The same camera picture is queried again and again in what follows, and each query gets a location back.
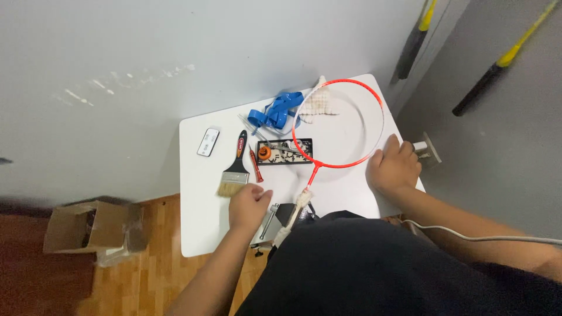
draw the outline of gray wall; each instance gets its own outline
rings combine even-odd
[[[177,193],[181,119],[319,75],[372,73],[396,95],[424,2],[2,1],[0,157],[14,163],[0,166],[0,198]]]
[[[472,111],[460,118],[451,113],[548,2],[471,1],[397,124],[405,139],[427,131],[443,160],[422,171],[429,193],[529,233],[562,238],[562,9]]]

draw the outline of person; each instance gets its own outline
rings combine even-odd
[[[411,144],[391,136],[369,160],[366,180],[421,225],[470,237],[524,235],[415,189],[421,168]],[[248,184],[232,197],[230,230],[167,315],[229,313],[272,194]],[[433,244],[378,219],[323,219],[292,229],[236,315],[562,314],[562,251],[553,246],[425,230]]]

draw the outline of tabletop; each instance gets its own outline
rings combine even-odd
[[[381,98],[383,109],[365,88],[352,83],[329,85],[330,104],[339,115],[318,115],[313,124],[302,123],[296,129],[297,138],[312,138],[313,157],[327,164],[346,164],[368,154],[380,136],[377,148],[383,148],[391,134],[402,138],[388,109],[380,88],[370,74],[353,77],[370,86]],[[306,95],[311,89],[303,90]],[[238,119],[252,109],[263,110],[273,98],[232,107],[184,119],[179,126],[180,142],[180,203],[182,255],[196,256],[213,252],[229,229],[228,204],[230,199],[219,197],[216,190],[223,170],[234,161],[238,135],[246,127]],[[197,154],[197,149],[208,128],[220,134],[209,157]],[[260,128],[269,140],[279,136]],[[259,139],[248,131],[248,142],[254,148]],[[248,153],[243,163],[250,173],[250,183],[256,177]],[[318,216],[332,211],[348,210],[366,218],[396,215],[400,211],[381,195],[374,195],[366,184],[367,162],[346,169],[320,168],[310,190],[311,200]],[[305,165],[260,166],[264,189],[273,190],[271,204],[293,203],[306,187],[314,168]],[[424,191],[418,179],[416,188]],[[272,240],[281,224],[274,218],[263,240],[259,239],[269,213],[251,243]]]

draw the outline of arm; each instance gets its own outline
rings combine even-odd
[[[440,225],[469,237],[525,236],[417,190],[421,168],[411,144],[404,142],[400,147],[396,136],[391,136],[385,153],[377,151],[369,161],[368,183],[420,225]],[[518,241],[470,242],[440,229],[426,229],[424,233],[459,260],[508,265],[562,282],[562,251],[553,246]]]
[[[228,315],[248,245],[271,201],[271,190],[247,184],[230,199],[230,230],[166,315]]]

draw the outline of gray cable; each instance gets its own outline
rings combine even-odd
[[[416,222],[414,222],[413,220],[410,219],[406,219],[401,221],[403,223],[412,223],[413,225],[415,225],[416,227],[418,227],[419,229],[432,229],[432,228],[438,228],[438,229],[443,229],[444,231],[448,231],[451,234],[460,237],[464,240],[468,240],[468,241],[492,241],[492,240],[504,240],[504,241],[524,241],[524,242],[538,242],[538,243],[548,243],[550,245],[558,245],[558,246],[562,246],[562,240],[558,240],[558,239],[552,239],[552,238],[538,238],[538,237],[528,237],[528,236],[488,236],[488,237],[467,237],[463,234],[459,234],[455,231],[453,231],[450,228],[447,227],[443,227],[443,226],[422,226]]]

